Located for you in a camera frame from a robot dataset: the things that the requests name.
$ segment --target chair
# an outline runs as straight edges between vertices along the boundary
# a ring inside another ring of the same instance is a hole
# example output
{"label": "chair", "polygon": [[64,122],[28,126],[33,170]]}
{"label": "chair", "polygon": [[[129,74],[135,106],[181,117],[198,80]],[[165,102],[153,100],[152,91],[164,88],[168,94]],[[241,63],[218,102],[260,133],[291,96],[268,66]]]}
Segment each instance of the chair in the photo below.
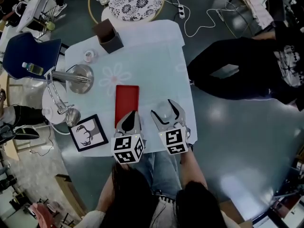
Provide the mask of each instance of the chair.
{"label": "chair", "polygon": [[[102,16],[101,16],[101,20],[104,21],[105,19],[109,19],[110,22],[113,24],[114,28],[126,27],[126,26],[129,26],[131,24],[138,24],[138,23],[149,22],[149,21],[154,20],[159,15],[159,13],[161,12],[164,4],[165,4],[165,0],[162,0],[161,7],[156,11],[156,13],[153,13],[152,15],[150,15],[150,16],[142,19],[142,20],[138,20],[138,21],[123,21],[123,20],[117,19],[116,17],[114,17],[111,14],[111,12],[109,10],[109,7],[104,7],[104,10],[103,10]],[[91,0],[88,0],[87,5],[88,5],[89,14],[90,14],[92,20],[96,24],[98,24],[97,20],[95,19],[95,17],[92,14],[92,11],[91,11]]]}
{"label": "chair", "polygon": [[283,0],[267,0],[266,9],[269,11],[269,14],[274,19],[274,21],[255,35],[270,31],[276,27],[276,24],[283,23],[286,20],[286,12]]}
{"label": "chair", "polygon": [[22,63],[33,63],[47,72],[57,64],[61,47],[68,48],[61,43],[61,39],[38,43],[30,32],[21,33],[12,37],[5,50],[3,68],[14,79],[31,77],[44,80],[44,76],[35,75],[22,67]]}

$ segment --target plastic bottle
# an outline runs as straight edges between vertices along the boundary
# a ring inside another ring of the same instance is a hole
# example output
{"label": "plastic bottle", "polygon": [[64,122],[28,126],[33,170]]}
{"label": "plastic bottle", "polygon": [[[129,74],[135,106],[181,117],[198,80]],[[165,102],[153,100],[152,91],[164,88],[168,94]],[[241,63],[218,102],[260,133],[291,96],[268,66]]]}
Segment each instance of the plastic bottle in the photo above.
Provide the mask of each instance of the plastic bottle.
{"label": "plastic bottle", "polygon": [[43,68],[33,63],[22,63],[22,67],[24,67],[28,72],[37,74],[39,76],[41,76],[43,73]]}

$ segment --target flower pattern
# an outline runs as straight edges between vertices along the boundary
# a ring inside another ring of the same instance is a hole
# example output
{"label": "flower pattern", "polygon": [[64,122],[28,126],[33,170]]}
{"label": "flower pattern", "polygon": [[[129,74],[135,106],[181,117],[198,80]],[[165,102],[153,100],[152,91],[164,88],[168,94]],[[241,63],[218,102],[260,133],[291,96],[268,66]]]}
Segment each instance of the flower pattern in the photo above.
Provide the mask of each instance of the flower pattern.
{"label": "flower pattern", "polygon": [[137,0],[136,7],[143,8],[148,4],[148,0]]}
{"label": "flower pattern", "polygon": [[110,0],[113,16],[125,21],[144,19],[161,7],[162,0]]}
{"label": "flower pattern", "polygon": [[101,87],[107,87],[106,93],[108,96],[114,94],[116,85],[124,85],[124,81],[132,77],[130,72],[122,72],[122,70],[122,63],[117,63],[113,70],[108,66],[103,68],[104,78],[99,80],[98,84]]}
{"label": "flower pattern", "polygon": [[131,10],[131,5],[130,4],[126,4],[122,8],[123,13],[128,13],[130,10]]}

